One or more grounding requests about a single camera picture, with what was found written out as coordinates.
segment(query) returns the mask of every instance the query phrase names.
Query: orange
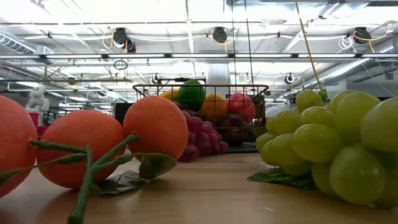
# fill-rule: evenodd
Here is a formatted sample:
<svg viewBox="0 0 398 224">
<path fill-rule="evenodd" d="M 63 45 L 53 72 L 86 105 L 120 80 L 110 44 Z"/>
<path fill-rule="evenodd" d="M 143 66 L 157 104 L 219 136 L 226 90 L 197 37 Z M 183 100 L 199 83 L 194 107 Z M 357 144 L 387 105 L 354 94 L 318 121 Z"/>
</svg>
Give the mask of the orange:
<svg viewBox="0 0 398 224">
<path fill-rule="evenodd" d="M 123 128 L 111 116 L 93 110 L 80 110 L 62 116 L 44 133 L 42 140 L 78 147 L 91 146 L 93 159 L 97 161 L 105 153 L 124 139 Z M 109 159 L 120 156 L 120 150 Z M 51 161 L 69 155 L 58 150 L 39 150 L 37 163 Z M 79 189 L 83 183 L 87 160 L 73 164 L 53 164 L 40 167 L 40 172 L 49 181 L 66 188 Z M 100 182 L 113 173 L 116 167 L 110 167 L 97 173 L 93 182 Z"/>
<path fill-rule="evenodd" d="M 15 101 L 0 96 L 0 172 L 34 165 L 37 131 L 27 111 Z M 9 179 L 0 187 L 0 198 L 14 190 L 30 171 Z"/>
<path fill-rule="evenodd" d="M 218 114 L 226 114 L 226 102 L 219 94 L 210 94 L 206 97 L 200 112 L 204 114 L 209 121 L 221 120 L 225 115 Z"/>
<path fill-rule="evenodd" d="M 138 134 L 139 140 L 129 144 L 132 153 L 159 152 L 178 159 L 188 143 L 184 115 L 178 106 L 161 96 L 147 96 L 131 105 L 123 130 L 125 136 Z"/>
</svg>

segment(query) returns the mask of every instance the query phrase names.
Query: fruit basket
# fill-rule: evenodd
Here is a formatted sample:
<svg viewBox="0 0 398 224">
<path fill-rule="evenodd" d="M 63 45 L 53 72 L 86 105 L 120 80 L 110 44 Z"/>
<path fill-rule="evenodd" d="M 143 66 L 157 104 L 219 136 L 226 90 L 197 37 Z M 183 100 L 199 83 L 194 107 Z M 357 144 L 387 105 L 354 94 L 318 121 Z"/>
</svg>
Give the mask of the fruit basket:
<svg viewBox="0 0 398 224">
<path fill-rule="evenodd" d="M 147 96 L 163 96 L 182 111 L 202 121 L 210 121 L 224 141 L 228 152 L 257 152 L 253 128 L 265 125 L 267 85 L 200 84 L 134 85 L 137 100 Z"/>
</svg>

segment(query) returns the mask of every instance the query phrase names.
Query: white statue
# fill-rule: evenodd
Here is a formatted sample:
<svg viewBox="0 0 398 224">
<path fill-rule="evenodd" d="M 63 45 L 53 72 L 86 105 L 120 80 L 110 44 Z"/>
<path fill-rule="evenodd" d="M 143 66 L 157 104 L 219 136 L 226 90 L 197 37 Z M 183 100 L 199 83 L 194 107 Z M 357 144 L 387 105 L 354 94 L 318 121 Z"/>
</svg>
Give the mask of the white statue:
<svg viewBox="0 0 398 224">
<path fill-rule="evenodd" d="M 44 87 L 35 87 L 31 91 L 29 102 L 25 106 L 25 110 L 28 113 L 38 113 L 39 126 L 43 125 L 43 112 L 47 112 L 50 109 L 50 102 L 48 99 L 44 98 L 44 93 L 46 89 Z"/>
</svg>

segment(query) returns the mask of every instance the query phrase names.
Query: green stem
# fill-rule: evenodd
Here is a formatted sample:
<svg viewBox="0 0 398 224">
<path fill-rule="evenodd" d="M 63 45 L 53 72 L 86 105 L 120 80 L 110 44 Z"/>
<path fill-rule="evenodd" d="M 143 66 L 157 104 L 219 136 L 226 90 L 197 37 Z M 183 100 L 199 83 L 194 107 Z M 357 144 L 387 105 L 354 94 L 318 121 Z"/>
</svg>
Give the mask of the green stem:
<svg viewBox="0 0 398 224">
<path fill-rule="evenodd" d="M 74 163 L 74 162 L 80 162 L 80 161 L 82 161 L 85 158 L 86 158 L 86 154 L 77 153 L 77 154 L 63 156 L 61 158 L 54 159 L 52 161 L 43 162 L 41 164 L 36 164 L 34 166 L 31 166 L 31 167 L 26 167 L 26 168 L 20 168 L 20 169 L 0 172 L 0 186 L 2 186 L 2 184 L 4 184 L 11 177 L 14 177 L 15 175 L 20 174 L 22 172 L 25 172 L 27 170 L 31 170 L 31 169 L 42 167 L 42 166 L 48 166 L 48 165 L 51 165 L 51 164 L 71 164 L 71 163 Z"/>
<path fill-rule="evenodd" d="M 83 147 L 76 146 L 68 146 L 65 144 L 52 143 L 49 141 L 31 141 L 31 145 L 37 146 L 39 149 L 52 149 L 52 150 L 61 150 L 65 152 L 71 153 L 86 153 L 86 149 Z"/>
<path fill-rule="evenodd" d="M 72 214 L 68 218 L 68 224 L 83 224 L 84 213 L 86 211 L 88 196 L 91 191 L 91 184 L 93 183 L 93 177 L 96 172 L 92 169 L 93 165 L 93 155 L 91 148 L 89 146 L 86 147 L 87 152 L 87 167 L 86 174 L 83 179 L 83 184 L 80 187 L 78 203 L 73 209 Z"/>
<path fill-rule="evenodd" d="M 84 214 L 87 207 L 88 197 L 90 196 L 91 185 L 93 183 L 93 179 L 98 171 L 101 169 L 107 168 L 111 165 L 116 165 L 117 163 L 125 163 L 130 161 L 134 155 L 131 156 L 118 156 L 114 161 L 106 162 L 110 159 L 115 153 L 123 149 L 130 142 L 134 142 L 138 140 L 138 136 L 136 134 L 129 135 L 125 140 L 121 143 L 114 146 L 109 152 L 99 158 L 96 162 L 93 163 L 93 157 L 91 155 L 91 149 L 87 148 L 87 168 L 86 174 L 83 179 L 83 184 L 80 187 L 78 201 L 76 203 L 75 208 L 72 211 L 72 214 L 68 218 L 68 224 L 83 224 Z"/>
</svg>

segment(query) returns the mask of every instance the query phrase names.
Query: table surface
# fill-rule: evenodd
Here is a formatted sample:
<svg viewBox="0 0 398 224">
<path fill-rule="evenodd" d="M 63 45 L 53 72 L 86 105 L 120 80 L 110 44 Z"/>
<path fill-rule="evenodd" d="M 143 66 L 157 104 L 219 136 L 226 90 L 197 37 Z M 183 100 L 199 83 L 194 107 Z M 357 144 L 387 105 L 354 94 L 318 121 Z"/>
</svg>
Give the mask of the table surface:
<svg viewBox="0 0 398 224">
<path fill-rule="evenodd" d="M 92 197 L 85 223 L 398 223 L 398 212 L 351 205 L 317 191 L 251 182 L 259 154 L 226 154 L 178 166 L 144 188 Z M 130 162 L 115 171 L 137 170 Z M 38 170 L 0 199 L 1 224 L 66 224 L 77 193 Z"/>
</svg>

